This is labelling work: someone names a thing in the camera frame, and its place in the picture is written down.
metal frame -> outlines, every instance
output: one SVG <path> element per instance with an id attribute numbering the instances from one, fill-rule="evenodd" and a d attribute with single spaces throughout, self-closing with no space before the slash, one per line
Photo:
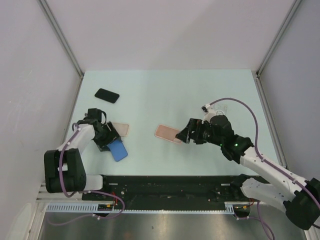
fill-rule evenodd
<path id="1" fill-rule="evenodd" d="M 284 150 L 283 150 L 283 148 L 281 146 L 279 135 L 278 135 L 278 132 L 277 132 L 277 129 L 276 129 L 276 124 L 275 124 L 274 118 L 272 116 L 272 113 L 271 113 L 271 110 L 270 110 L 270 107 L 269 107 L 269 104 L 268 104 L 268 101 L 267 101 L 267 97 L 266 97 L 265 91 L 264 91 L 264 89 L 262 87 L 261 80 L 257 76 L 257 74 L 256 73 L 252 73 L 252 74 L 253 74 L 253 78 L 254 78 L 254 83 L 255 83 L 256 89 L 258 91 L 258 95 L 259 95 L 259 98 L 260 98 L 260 102 L 261 102 L 261 105 L 262 105 L 264 116 L 265 116 L 265 119 L 266 119 L 266 124 L 268 125 L 269 131 L 270 131 L 270 134 L 271 134 L 271 139 L 272 139 L 272 142 L 273 142 L 273 146 L 275 148 L 275 154 L 276 154 L 280 164 L 283 167 L 286 168 L 287 167 L 286 157 L 285 157 L 285 154 L 284 154 Z"/>
<path id="2" fill-rule="evenodd" d="M 280 40 L 282 39 L 286 29 L 288 28 L 288 26 L 290 25 L 290 23 L 292 22 L 294 16 L 296 15 L 296 12 L 299 8 L 299 6 L 301 5 L 301 3 L 304 0 L 295 0 L 289 10 L 289 12 L 287 13 L 287 15 L 284 18 L 284 21 L 280 27 L 280 29 L 278 30 L 278 32 L 276 33 L 271 46 L 269 47 L 268 51 L 266 52 L 266 55 L 264 56 L 259 68 L 257 69 L 256 73 L 258 75 L 258 77 L 260 77 L 261 73 L 263 72 L 263 70 L 266 67 L 266 64 L 268 63 L 270 57 L 272 56 L 273 52 L 275 51 L 275 49 L 277 48 Z"/>
<path id="3" fill-rule="evenodd" d="M 34 218 L 32 219 L 32 225 L 27 233 L 27 236 L 25 237 L 25 240 L 37 240 L 39 238 L 40 230 L 45 217 L 47 206 L 48 206 L 48 203 L 44 203 L 44 202 L 36 203 L 36 211 L 34 214 Z"/>
<path id="4" fill-rule="evenodd" d="M 39 3 L 44 15 L 46 16 L 49 24 L 51 25 L 56 37 L 58 38 L 63 49 L 65 50 L 66 55 L 71 60 L 74 69 L 76 70 L 80 79 L 82 80 L 83 76 L 84 76 L 84 72 L 81 70 L 80 65 L 79 65 L 74 53 L 72 52 L 71 47 L 70 47 L 64 33 L 62 32 L 62 30 L 57 22 L 57 19 L 55 18 L 52 10 L 50 9 L 47 1 L 46 0 L 37 0 L 37 2 Z"/>
<path id="5" fill-rule="evenodd" d="M 72 110 L 70 112 L 70 115 L 69 115 L 69 120 L 68 120 L 68 123 L 67 123 L 67 126 L 66 126 L 66 129 L 65 129 L 65 133 L 63 135 L 63 138 L 61 139 L 61 144 L 66 140 L 67 138 L 67 135 L 68 135 L 68 126 L 71 125 L 71 120 L 72 120 L 72 116 L 74 114 L 74 111 L 75 111 L 75 108 L 76 108 L 76 103 L 78 101 L 78 97 L 79 97 L 79 93 L 80 93 L 80 89 L 81 89 L 81 86 L 82 86 L 82 80 L 83 80 L 83 76 L 81 77 L 81 81 L 77 87 L 77 90 L 76 90 L 76 95 L 75 95 L 75 98 L 73 100 L 73 106 L 72 106 Z"/>
<path id="6" fill-rule="evenodd" d="M 87 214 L 109 214 L 119 213 L 120 210 L 98 210 L 99 203 L 50 203 L 47 213 L 87 213 Z M 233 204 L 225 203 L 225 210 L 124 210 L 124 214 L 235 214 Z"/>

phone case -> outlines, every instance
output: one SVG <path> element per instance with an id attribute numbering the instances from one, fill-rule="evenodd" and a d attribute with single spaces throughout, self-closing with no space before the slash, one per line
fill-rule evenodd
<path id="1" fill-rule="evenodd" d="M 130 128 L 129 124 L 113 122 L 112 125 L 121 137 L 128 136 Z"/>
<path id="2" fill-rule="evenodd" d="M 182 141 L 176 138 L 179 132 L 180 130 L 178 129 L 160 124 L 155 131 L 155 136 L 175 144 L 181 144 Z"/>
<path id="3" fill-rule="evenodd" d="M 124 144 L 120 140 L 115 140 L 114 142 L 108 144 L 107 146 L 110 149 L 113 159 L 116 162 L 119 162 L 120 160 L 128 156 L 128 152 Z"/>

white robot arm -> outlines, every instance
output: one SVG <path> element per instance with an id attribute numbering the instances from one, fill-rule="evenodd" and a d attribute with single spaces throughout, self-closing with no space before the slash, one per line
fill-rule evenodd
<path id="1" fill-rule="evenodd" d="M 245 103 L 233 98 L 222 100 L 244 104 L 252 113 L 258 129 L 257 119 Z M 253 170 L 269 182 L 261 183 L 253 177 L 241 174 L 233 184 L 247 198 L 263 201 L 281 210 L 296 226 L 308 230 L 320 216 L 319 180 L 313 178 L 308 181 L 261 154 L 257 148 L 258 137 L 254 146 L 250 138 L 235 134 L 227 117 L 216 115 L 212 108 L 215 102 L 202 107 L 202 120 L 190 118 L 186 128 L 175 137 L 184 143 L 189 143 L 191 139 L 196 144 L 211 143 L 220 146 L 222 154 L 229 161 Z"/>
<path id="2" fill-rule="evenodd" d="M 107 116 L 100 109 L 88 109 L 86 117 L 72 125 L 72 128 L 76 126 L 72 137 L 57 149 L 44 154 L 45 186 L 49 193 L 91 191 L 103 187 L 103 177 L 86 174 L 81 159 L 82 152 L 91 140 L 101 152 L 110 151 L 110 143 L 121 140 L 107 118 L 102 123 L 102 115 L 105 118 Z"/>

light blue table surface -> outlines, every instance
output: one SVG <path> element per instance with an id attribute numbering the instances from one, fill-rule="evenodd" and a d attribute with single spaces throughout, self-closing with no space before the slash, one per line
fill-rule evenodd
<path id="1" fill-rule="evenodd" d="M 103 88 L 120 94 L 115 104 L 94 97 Z M 203 118 L 201 107 L 219 98 L 232 97 L 248 104 L 259 123 L 259 149 L 278 162 L 252 73 L 239 70 L 133 70 L 87 71 L 71 123 L 83 119 L 89 108 L 107 113 L 109 121 L 130 125 L 123 137 L 128 156 L 115 162 L 110 152 L 100 152 L 91 141 L 82 153 L 87 174 L 217 176 L 256 175 L 228 161 L 218 146 L 206 143 L 181 145 L 155 137 L 159 124 L 182 130 L 189 118 Z M 255 125 L 239 103 L 224 101 L 234 132 L 254 142 Z"/>

smartphone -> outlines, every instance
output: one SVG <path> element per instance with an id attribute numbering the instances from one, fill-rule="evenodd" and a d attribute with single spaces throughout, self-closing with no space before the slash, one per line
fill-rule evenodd
<path id="1" fill-rule="evenodd" d="M 112 125 L 121 137 L 128 136 L 129 124 L 113 122 Z"/>
<path id="2" fill-rule="evenodd" d="M 176 135 L 180 132 L 178 129 L 174 129 L 169 126 L 165 126 L 160 124 L 156 131 L 155 136 L 164 140 L 167 140 L 169 142 L 175 143 L 175 144 L 181 144 L 181 140 L 176 138 Z"/>
<path id="3" fill-rule="evenodd" d="M 128 152 L 124 144 L 120 140 L 115 140 L 112 143 L 108 144 L 107 146 L 110 149 L 113 159 L 116 162 L 119 162 L 120 160 L 128 156 Z"/>
<path id="4" fill-rule="evenodd" d="M 112 91 L 108 91 L 105 90 L 103 88 L 100 88 L 94 95 L 96 98 L 98 99 L 102 99 L 105 100 L 109 103 L 114 104 L 118 98 L 120 97 L 120 95 L 118 93 L 112 92 Z"/>

